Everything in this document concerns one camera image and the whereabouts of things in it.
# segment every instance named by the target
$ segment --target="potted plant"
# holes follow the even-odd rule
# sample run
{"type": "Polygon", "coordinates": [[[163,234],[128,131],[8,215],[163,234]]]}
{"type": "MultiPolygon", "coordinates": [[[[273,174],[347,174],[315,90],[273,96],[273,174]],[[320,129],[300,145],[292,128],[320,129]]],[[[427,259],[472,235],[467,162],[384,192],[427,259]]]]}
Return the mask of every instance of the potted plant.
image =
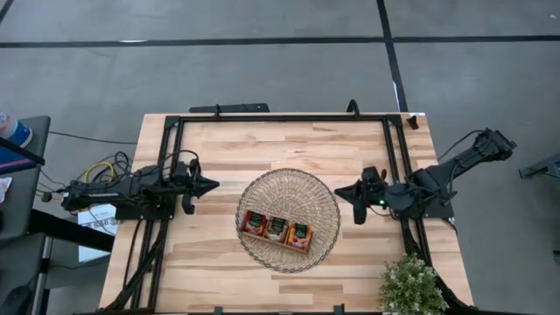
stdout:
{"type": "Polygon", "coordinates": [[[385,266],[387,270],[381,274],[385,284],[380,289],[379,300],[384,311],[436,315],[448,307],[436,287],[436,271],[416,255],[406,255],[385,266]]]}

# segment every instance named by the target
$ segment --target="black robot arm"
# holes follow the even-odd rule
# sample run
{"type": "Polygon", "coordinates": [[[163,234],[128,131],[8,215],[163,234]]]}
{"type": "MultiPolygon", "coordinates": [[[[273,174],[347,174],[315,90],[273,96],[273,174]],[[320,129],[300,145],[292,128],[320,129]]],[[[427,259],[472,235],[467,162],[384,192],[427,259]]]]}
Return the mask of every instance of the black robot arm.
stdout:
{"type": "Polygon", "coordinates": [[[167,220],[174,214],[177,195],[183,195],[185,213],[194,214],[191,198],[199,198],[219,185],[202,177],[199,161],[193,159],[189,165],[178,162],[168,178],[163,178],[160,168],[152,165],[125,174],[116,182],[72,181],[62,193],[61,205],[67,211],[77,211],[110,203],[116,207],[117,220],[167,220]]]}
{"type": "Polygon", "coordinates": [[[363,224],[366,208],[390,207],[399,217],[417,218],[432,202],[447,203],[454,196],[452,181],[482,162],[505,160],[517,145],[507,140],[499,131],[486,129],[480,132],[472,147],[440,165],[420,169],[402,183],[388,185],[377,169],[364,169],[361,180],[354,185],[334,192],[353,205],[354,223],[363,224]]]}

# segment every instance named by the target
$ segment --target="white paper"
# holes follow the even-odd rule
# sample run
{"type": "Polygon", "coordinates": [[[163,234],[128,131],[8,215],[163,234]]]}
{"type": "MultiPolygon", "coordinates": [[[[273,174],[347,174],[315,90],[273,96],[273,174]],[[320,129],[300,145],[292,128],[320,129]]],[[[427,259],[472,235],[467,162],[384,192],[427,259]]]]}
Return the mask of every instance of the white paper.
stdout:
{"type": "Polygon", "coordinates": [[[0,178],[0,203],[4,202],[8,188],[10,188],[11,178],[0,178]]]}
{"type": "MultiPolygon", "coordinates": [[[[89,211],[78,213],[78,224],[83,227],[88,227],[99,232],[103,232],[105,234],[109,234],[109,231],[111,234],[116,235],[118,225],[115,220],[115,211],[116,208],[109,204],[92,206],[91,208],[89,208],[89,211]]],[[[86,263],[94,259],[107,256],[109,254],[110,253],[98,249],[92,249],[83,246],[78,247],[78,261],[80,263],[86,263]]]]}

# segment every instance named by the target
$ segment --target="wooden table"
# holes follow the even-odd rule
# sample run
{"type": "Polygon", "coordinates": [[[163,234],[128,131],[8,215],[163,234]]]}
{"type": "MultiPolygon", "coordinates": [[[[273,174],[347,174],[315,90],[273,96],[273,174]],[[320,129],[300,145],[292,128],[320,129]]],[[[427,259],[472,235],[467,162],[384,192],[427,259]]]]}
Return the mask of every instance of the wooden table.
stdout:
{"type": "MultiPolygon", "coordinates": [[[[165,115],[144,117],[134,169],[157,162],[164,119],[165,115]]],[[[414,169],[437,162],[425,116],[418,117],[418,124],[417,130],[405,125],[414,169]]],[[[220,187],[194,199],[195,215],[183,214],[178,205],[165,244],[157,312],[212,312],[215,306],[223,306],[225,312],[330,312],[342,303],[348,312],[381,311],[377,298],[384,262],[404,253],[397,221],[369,213],[364,225],[354,225],[352,207],[337,197],[342,218],[337,243],[319,266],[297,274],[271,271],[253,261],[235,232],[237,202],[249,183],[265,172],[297,168],[319,177],[333,191],[353,184],[364,167],[389,169],[381,123],[194,122],[186,125],[181,148],[198,152],[203,175],[220,181],[220,187]]],[[[183,153],[180,159],[191,157],[183,153]]],[[[398,163],[402,176],[402,160],[398,163]]],[[[108,305],[123,286],[135,225],[127,221],[118,229],[100,306],[108,305]]],[[[436,270],[471,304],[454,231],[438,219],[425,220],[425,226],[436,270]]],[[[143,228],[130,274],[137,266],[143,228]]],[[[141,306],[147,305],[150,280],[148,274],[141,306]]]]}

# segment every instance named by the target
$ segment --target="cardboard tray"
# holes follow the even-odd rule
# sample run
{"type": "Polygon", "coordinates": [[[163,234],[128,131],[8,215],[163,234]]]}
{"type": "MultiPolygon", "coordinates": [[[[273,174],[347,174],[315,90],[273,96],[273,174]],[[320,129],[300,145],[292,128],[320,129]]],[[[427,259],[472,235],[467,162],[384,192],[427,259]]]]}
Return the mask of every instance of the cardboard tray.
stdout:
{"type": "Polygon", "coordinates": [[[295,248],[293,246],[290,246],[288,244],[284,244],[284,243],[281,243],[281,242],[278,242],[278,241],[272,241],[272,240],[269,240],[266,237],[258,236],[258,235],[251,234],[251,233],[248,233],[248,232],[245,232],[245,231],[241,231],[241,233],[243,235],[248,236],[248,237],[252,237],[254,239],[257,239],[259,241],[263,241],[263,242],[267,242],[267,243],[270,243],[270,244],[273,244],[273,245],[277,245],[277,246],[280,246],[282,248],[292,250],[292,251],[296,251],[296,252],[301,253],[301,254],[307,254],[309,252],[309,249],[312,247],[312,244],[313,244],[313,231],[311,231],[311,236],[309,237],[309,246],[307,247],[307,250],[302,250],[300,248],[295,248]]]}

